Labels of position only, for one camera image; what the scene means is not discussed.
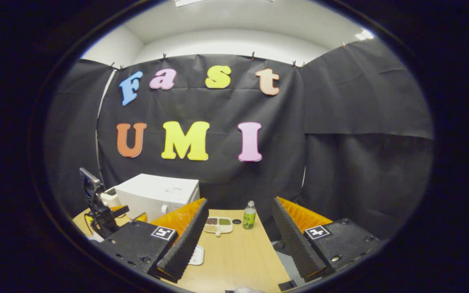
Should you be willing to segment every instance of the orange letter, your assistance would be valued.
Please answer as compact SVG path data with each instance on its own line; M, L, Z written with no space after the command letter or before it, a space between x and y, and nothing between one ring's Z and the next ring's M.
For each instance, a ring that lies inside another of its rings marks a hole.
M128 148L126 138L128 137L128 130L131 128L127 123L117 125L117 150L125 157L136 157L142 150L142 136L147 125L145 123L135 123L135 145L134 148Z
M272 74L272 69L264 69L256 72L256 76L260 77L260 89L264 94L268 95L277 95L280 92L280 89L274 87L272 82L274 80L279 80L280 77L277 74Z

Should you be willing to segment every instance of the letter f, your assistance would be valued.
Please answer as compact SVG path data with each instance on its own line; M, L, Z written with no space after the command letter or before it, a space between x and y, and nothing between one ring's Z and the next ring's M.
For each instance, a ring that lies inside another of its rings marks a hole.
M141 77L142 72L136 72L119 84L123 90L123 106L127 105L129 102L132 102L132 100L135 100L136 93L134 93L134 90L138 90L138 79Z

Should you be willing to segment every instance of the white ceiling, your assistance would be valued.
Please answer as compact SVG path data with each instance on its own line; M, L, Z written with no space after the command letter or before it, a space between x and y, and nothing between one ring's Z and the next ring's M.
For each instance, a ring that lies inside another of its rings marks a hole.
M281 33L328 50L362 30L311 0L207 0L177 7L167 0L126 22L145 44L181 33L237 28Z

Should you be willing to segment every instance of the pink letter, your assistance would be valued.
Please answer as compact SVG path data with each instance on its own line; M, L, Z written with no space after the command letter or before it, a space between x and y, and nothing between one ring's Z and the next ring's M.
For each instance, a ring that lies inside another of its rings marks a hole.
M162 69L159 70L155 75L158 77L153 78L149 82L149 87L151 87L151 89L160 89L162 87L163 90L169 90L173 87L173 85L175 85L173 83L175 76L177 76L175 69Z
M262 128L260 123L244 122L238 124L242 131L242 154L238 159L242 162L258 162L262 154L258 152L258 130Z

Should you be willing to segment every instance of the plastic bottle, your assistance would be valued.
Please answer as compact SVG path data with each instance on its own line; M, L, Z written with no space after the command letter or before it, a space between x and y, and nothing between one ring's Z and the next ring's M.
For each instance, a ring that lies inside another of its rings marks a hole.
M246 230L250 230L254 227L254 218L256 217L256 208L254 202L250 200L247 203L247 207L243 210L243 223L242 226Z

